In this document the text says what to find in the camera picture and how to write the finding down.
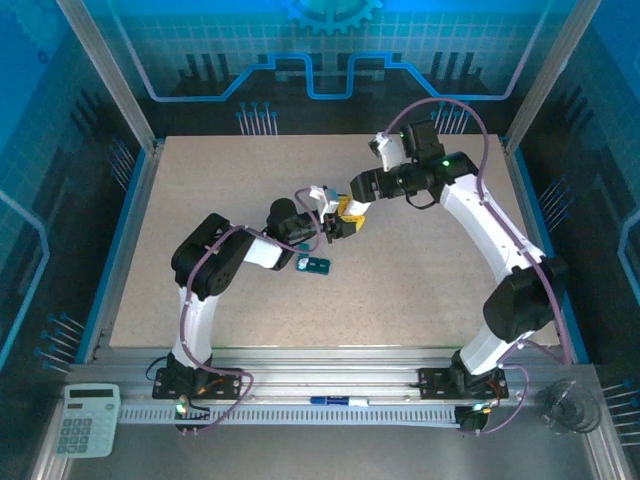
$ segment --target wire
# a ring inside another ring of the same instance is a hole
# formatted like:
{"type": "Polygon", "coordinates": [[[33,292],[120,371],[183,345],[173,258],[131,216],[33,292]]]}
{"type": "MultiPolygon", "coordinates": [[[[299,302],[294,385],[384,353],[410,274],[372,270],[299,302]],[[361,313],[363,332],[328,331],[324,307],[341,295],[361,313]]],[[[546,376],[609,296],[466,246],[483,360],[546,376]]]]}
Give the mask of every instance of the wire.
{"type": "Polygon", "coordinates": [[[147,380],[153,382],[155,379],[149,377],[149,372],[151,371],[151,369],[156,366],[158,364],[158,362],[161,362],[162,360],[166,360],[167,356],[165,355],[164,357],[160,357],[160,358],[156,358],[153,362],[151,362],[151,365],[149,365],[147,367],[147,371],[144,372],[144,376],[147,377],[147,380]]]}
{"type": "Polygon", "coordinates": [[[196,397],[199,397],[200,395],[207,393],[209,390],[211,390],[211,388],[214,385],[217,385],[219,383],[224,383],[224,380],[222,378],[216,378],[212,382],[207,383],[204,387],[198,390],[198,392],[196,393],[196,397]]]}
{"type": "Polygon", "coordinates": [[[416,210],[426,210],[427,208],[431,208],[436,204],[436,201],[433,200],[431,203],[427,203],[426,205],[416,205],[411,201],[411,198],[409,197],[408,193],[405,193],[404,199],[407,201],[409,205],[411,205],[416,210]]]}
{"type": "Polygon", "coordinates": [[[522,340],[519,341],[520,343],[523,343],[525,345],[529,345],[530,347],[533,348],[537,348],[538,350],[540,350],[542,353],[544,353],[545,355],[547,355],[549,358],[555,360],[557,363],[562,363],[563,360],[562,358],[560,358],[559,356],[557,356],[556,354],[554,354],[553,352],[551,352],[548,348],[543,347],[542,345],[537,344],[536,342],[533,342],[531,340],[529,340],[528,338],[523,338],[522,340]]]}
{"type": "Polygon", "coordinates": [[[206,407],[198,407],[197,405],[194,405],[191,401],[191,397],[187,397],[187,402],[189,403],[189,407],[191,407],[192,410],[200,410],[201,412],[211,413],[211,410],[206,407]]]}
{"type": "Polygon", "coordinates": [[[518,402],[516,409],[502,423],[496,425],[493,428],[490,428],[489,430],[482,430],[481,432],[478,433],[479,435],[487,435],[489,433],[497,432],[498,430],[506,427],[509,423],[511,423],[511,421],[514,418],[516,418],[518,413],[520,413],[520,410],[522,410],[522,407],[524,406],[524,402],[529,393],[529,383],[530,383],[529,372],[527,371],[526,368],[524,368],[524,366],[514,364],[514,365],[504,365],[502,368],[504,368],[505,370],[520,370],[522,372],[525,379],[524,390],[522,391],[522,397],[520,397],[520,401],[518,402]]]}
{"type": "Polygon", "coordinates": [[[233,376],[242,376],[242,377],[247,377],[249,379],[249,384],[247,385],[247,388],[245,389],[244,392],[242,392],[240,394],[240,396],[237,398],[237,400],[235,401],[234,404],[232,404],[222,415],[220,415],[218,418],[216,418],[213,422],[211,422],[210,424],[199,428],[197,430],[193,431],[193,434],[196,433],[196,431],[203,431],[209,428],[213,428],[216,425],[220,424],[221,422],[223,422],[224,420],[226,420],[229,415],[231,415],[237,408],[238,406],[244,401],[244,399],[247,397],[247,395],[249,394],[249,392],[253,389],[253,384],[255,382],[255,378],[254,376],[249,373],[249,372],[244,372],[244,371],[238,371],[238,370],[224,370],[224,369],[219,369],[219,368],[213,368],[210,367],[208,365],[205,365],[204,363],[200,362],[197,358],[195,358],[195,356],[193,355],[193,352],[191,352],[191,350],[189,349],[189,345],[187,344],[187,339],[186,339],[186,325],[187,325],[187,314],[189,313],[189,306],[191,305],[191,297],[193,296],[193,281],[196,277],[196,275],[198,274],[198,271],[202,268],[202,265],[204,265],[204,263],[209,259],[209,257],[211,257],[216,251],[218,251],[218,249],[220,248],[220,246],[225,242],[225,240],[227,240],[227,238],[229,238],[231,235],[233,235],[235,232],[239,231],[239,230],[245,230],[246,232],[250,233],[251,235],[255,236],[256,238],[260,238],[263,239],[269,243],[272,243],[274,245],[277,245],[285,250],[289,250],[291,252],[294,253],[309,253],[309,252],[313,252],[314,250],[316,250],[319,246],[320,246],[320,238],[321,238],[321,234],[322,234],[322,228],[320,227],[320,222],[318,221],[318,219],[315,217],[315,215],[313,214],[313,211],[309,208],[309,206],[300,198],[300,194],[301,193],[309,193],[311,191],[310,188],[303,188],[298,190],[297,192],[295,192],[294,197],[295,199],[298,201],[298,203],[300,203],[302,205],[302,207],[304,208],[304,210],[309,214],[309,216],[311,217],[311,220],[313,222],[313,225],[316,227],[316,234],[317,234],[317,239],[316,239],[316,243],[315,245],[310,248],[309,250],[302,250],[302,249],[298,249],[295,247],[292,247],[290,245],[287,245],[285,243],[279,242],[273,238],[267,237],[264,233],[259,232],[257,230],[254,230],[253,228],[248,228],[248,227],[242,227],[239,225],[236,225],[232,228],[230,228],[229,230],[227,230],[226,232],[224,232],[220,238],[218,238],[213,245],[211,245],[211,247],[209,248],[209,250],[207,250],[207,252],[202,256],[202,258],[200,258],[200,260],[198,260],[198,262],[196,263],[196,265],[193,267],[193,270],[191,270],[191,273],[189,274],[189,278],[187,279],[187,285],[186,285],[186,297],[185,297],[185,302],[182,306],[182,313],[180,314],[180,344],[182,345],[182,349],[184,350],[185,355],[187,356],[187,358],[189,360],[191,360],[191,362],[196,365],[197,367],[210,372],[210,373],[216,373],[218,375],[233,375],[233,376]]]}
{"type": "Polygon", "coordinates": [[[570,343],[569,343],[569,332],[567,330],[567,326],[565,323],[564,316],[562,315],[562,310],[560,308],[560,303],[556,298],[556,295],[551,287],[551,283],[547,276],[542,271],[542,268],[535,259],[531,256],[531,254],[526,250],[524,243],[518,238],[518,236],[511,230],[509,225],[504,221],[504,219],[498,214],[498,212],[491,206],[489,202],[485,201],[485,189],[484,189],[484,172],[487,167],[487,162],[489,160],[489,132],[487,131],[487,127],[480,118],[480,115],[471,108],[466,103],[461,102],[460,100],[456,100],[455,98],[447,98],[447,97],[430,97],[423,98],[422,100],[418,100],[413,102],[412,104],[405,107],[396,117],[389,123],[389,126],[384,130],[384,135],[389,135],[389,132],[396,126],[396,124],[404,117],[407,113],[413,110],[416,107],[421,105],[426,105],[428,103],[436,103],[436,102],[448,102],[454,105],[459,106],[473,117],[478,126],[480,127],[480,131],[482,132],[482,138],[484,140],[484,147],[482,149],[482,160],[480,161],[480,166],[478,167],[478,176],[476,178],[476,189],[478,191],[478,197],[480,201],[485,206],[489,214],[495,219],[495,221],[500,225],[500,228],[509,236],[511,241],[518,247],[520,251],[522,251],[524,258],[529,262],[533,270],[540,278],[540,282],[549,298],[549,304],[551,305],[551,310],[553,311],[553,316],[555,319],[556,329],[558,330],[558,335],[560,336],[560,343],[562,344],[562,350],[564,354],[564,363],[565,365],[571,364],[571,354],[570,354],[570,343]]]}
{"type": "Polygon", "coordinates": [[[486,383],[487,385],[489,385],[489,387],[491,387],[491,390],[493,390],[496,394],[496,400],[498,401],[496,408],[498,408],[500,406],[500,387],[496,385],[496,382],[493,379],[487,380],[486,383]]]}

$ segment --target white calculator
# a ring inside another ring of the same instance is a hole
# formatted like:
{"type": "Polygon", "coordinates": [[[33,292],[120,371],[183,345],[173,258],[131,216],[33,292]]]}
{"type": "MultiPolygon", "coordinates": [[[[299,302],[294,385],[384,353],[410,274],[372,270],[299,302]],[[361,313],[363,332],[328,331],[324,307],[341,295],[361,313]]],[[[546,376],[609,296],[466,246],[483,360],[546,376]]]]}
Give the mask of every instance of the white calculator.
{"type": "Polygon", "coordinates": [[[67,385],[56,454],[67,458],[106,457],[113,448],[119,413],[117,385],[67,385]]]}

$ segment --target metal floor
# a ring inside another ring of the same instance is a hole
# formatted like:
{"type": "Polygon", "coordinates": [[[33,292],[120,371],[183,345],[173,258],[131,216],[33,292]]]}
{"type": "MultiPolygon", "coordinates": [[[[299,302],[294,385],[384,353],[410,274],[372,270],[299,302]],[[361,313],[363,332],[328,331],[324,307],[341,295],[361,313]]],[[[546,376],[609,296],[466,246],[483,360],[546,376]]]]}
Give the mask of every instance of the metal floor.
{"type": "Polygon", "coordinates": [[[182,438],[172,427],[120,425],[111,456],[75,460],[69,478],[594,478],[582,437],[553,435],[533,417],[525,409],[508,427],[483,438],[421,427],[312,426],[222,426],[182,438]]]}

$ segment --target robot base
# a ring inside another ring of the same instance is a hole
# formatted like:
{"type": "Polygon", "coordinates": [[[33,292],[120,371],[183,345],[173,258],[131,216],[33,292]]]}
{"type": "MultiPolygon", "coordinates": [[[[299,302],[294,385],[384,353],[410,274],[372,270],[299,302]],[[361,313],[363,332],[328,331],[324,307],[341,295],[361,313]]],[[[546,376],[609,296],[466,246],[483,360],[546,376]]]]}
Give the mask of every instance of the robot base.
{"type": "Polygon", "coordinates": [[[420,368],[418,383],[421,400],[493,400],[509,398],[504,371],[499,368],[482,375],[471,375],[460,359],[460,351],[453,354],[449,368],[420,368]]]}
{"type": "MultiPolygon", "coordinates": [[[[242,371],[239,368],[225,370],[242,371]]],[[[156,372],[151,396],[156,400],[177,400],[183,395],[192,400],[237,400],[241,389],[242,377],[239,375],[218,375],[200,368],[195,370],[182,365],[169,354],[167,367],[156,372]]]]}

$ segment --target pen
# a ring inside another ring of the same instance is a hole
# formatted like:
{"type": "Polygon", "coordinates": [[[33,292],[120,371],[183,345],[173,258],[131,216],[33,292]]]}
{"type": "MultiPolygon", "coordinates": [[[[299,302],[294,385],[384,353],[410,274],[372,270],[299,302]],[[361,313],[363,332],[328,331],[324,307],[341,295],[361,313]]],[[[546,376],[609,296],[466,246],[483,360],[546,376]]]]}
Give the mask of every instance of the pen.
{"type": "Polygon", "coordinates": [[[368,407],[364,397],[311,397],[311,405],[344,405],[345,407],[368,407]]]}

